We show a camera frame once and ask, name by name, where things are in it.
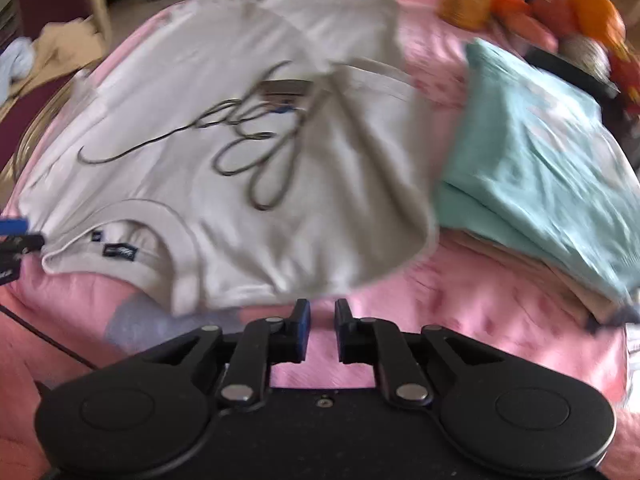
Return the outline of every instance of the teal folded shirt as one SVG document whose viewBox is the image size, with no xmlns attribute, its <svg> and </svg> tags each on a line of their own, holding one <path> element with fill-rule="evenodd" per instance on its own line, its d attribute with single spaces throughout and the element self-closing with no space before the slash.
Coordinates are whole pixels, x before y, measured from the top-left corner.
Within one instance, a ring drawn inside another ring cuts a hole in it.
<svg viewBox="0 0 640 480">
<path fill-rule="evenodd" d="M 640 285 L 640 184 L 589 95 L 482 40 L 436 194 L 444 227 L 544 260 L 621 303 Z"/>
</svg>

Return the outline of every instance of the bed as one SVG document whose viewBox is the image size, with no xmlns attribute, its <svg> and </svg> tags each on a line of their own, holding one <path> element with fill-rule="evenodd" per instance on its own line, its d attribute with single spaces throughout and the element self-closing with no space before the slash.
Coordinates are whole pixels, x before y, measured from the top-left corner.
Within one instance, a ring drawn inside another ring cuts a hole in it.
<svg viewBox="0 0 640 480">
<path fill-rule="evenodd" d="M 435 14 L 438 0 L 398 0 L 401 5 L 400 37 L 407 72 L 414 86 L 434 103 L 428 154 L 436 177 L 452 143 L 452 132 L 465 103 L 464 44 L 475 34 L 441 22 Z M 51 143 L 65 115 L 81 93 L 97 86 L 136 46 L 171 22 L 177 4 L 156 14 L 127 38 L 86 80 L 78 80 L 68 104 L 47 125 L 42 139 L 24 139 L 18 149 L 22 168 L 5 214 L 17 212 L 17 196 L 34 162 Z M 510 49 L 499 30 L 484 38 Z M 356 317 L 388 319 L 406 332 L 425 324 L 439 324 L 530 361 L 583 380 L 600 390 L 615 406 L 623 406 L 629 370 L 623 328 L 584 331 L 561 307 L 562 300 L 526 276 L 482 254 L 456 244 L 447 233 L 435 254 L 348 298 Z M 241 329 L 264 316 L 286 314 L 290 305 L 229 309 L 178 319 L 128 283 L 90 273 L 49 275 L 39 260 L 23 260 L 22 277 L 0 289 L 0 301 L 16 314 L 58 339 L 79 354 L 106 365 L 124 354 L 149 348 L 203 324 L 220 325 L 226 332 Z M 365 365 L 336 365 L 333 301 L 313 303 L 313 330 L 304 364 L 278 365 L 272 384 L 285 387 L 347 388 L 373 384 Z M 15 381 L 0 386 L 0 402 L 20 405 L 0 421 L 0 461 L 14 468 L 12 478 L 35 478 L 46 466 L 35 439 L 31 419 L 38 402 L 33 381 L 55 386 L 86 369 L 49 348 L 19 326 L 0 319 L 0 332 L 9 342 L 0 356 L 0 370 Z M 638 480 L 640 471 L 640 420 L 618 410 L 618 430 L 602 466 L 616 480 Z"/>
</svg>

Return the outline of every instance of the gray patch on blanket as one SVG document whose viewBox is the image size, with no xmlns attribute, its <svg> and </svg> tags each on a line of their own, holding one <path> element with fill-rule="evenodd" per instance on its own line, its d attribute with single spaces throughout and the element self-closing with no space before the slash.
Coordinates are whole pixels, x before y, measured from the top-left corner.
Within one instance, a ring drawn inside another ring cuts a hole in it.
<svg viewBox="0 0 640 480">
<path fill-rule="evenodd" d="M 237 312 L 238 309 L 230 308 L 172 317 L 156 301 L 139 292 L 116 309 L 105 338 L 129 353 L 140 352 L 206 324 L 216 324 L 225 333 L 240 332 L 244 324 Z"/>
</svg>

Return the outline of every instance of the metal screw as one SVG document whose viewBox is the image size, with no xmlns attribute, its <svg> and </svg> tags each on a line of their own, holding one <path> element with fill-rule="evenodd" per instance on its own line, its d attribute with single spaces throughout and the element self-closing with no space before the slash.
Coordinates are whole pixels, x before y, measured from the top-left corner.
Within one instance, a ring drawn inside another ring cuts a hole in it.
<svg viewBox="0 0 640 480">
<path fill-rule="evenodd" d="M 424 386 L 420 386 L 420 384 L 403 384 L 402 386 L 398 386 L 396 390 L 396 395 L 404 400 L 409 400 L 411 402 L 420 402 L 427 398 L 429 392 L 427 388 Z"/>
<path fill-rule="evenodd" d="M 233 402 L 247 402 L 254 394 L 251 386 L 246 384 L 230 384 L 222 388 L 220 395 Z"/>
<path fill-rule="evenodd" d="M 316 406 L 318 408 L 332 408 L 334 406 L 334 402 L 329 397 L 323 397 L 322 399 L 318 399 Z"/>
</svg>

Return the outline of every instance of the orange plush toy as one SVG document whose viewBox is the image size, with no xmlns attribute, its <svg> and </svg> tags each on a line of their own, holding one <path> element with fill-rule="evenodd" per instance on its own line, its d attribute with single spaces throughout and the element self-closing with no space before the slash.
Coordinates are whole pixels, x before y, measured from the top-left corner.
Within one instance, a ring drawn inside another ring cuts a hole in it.
<svg viewBox="0 0 640 480">
<path fill-rule="evenodd" d="M 610 0 L 568 0 L 575 11 L 581 33 L 607 48 L 625 41 L 625 23 Z"/>
</svg>

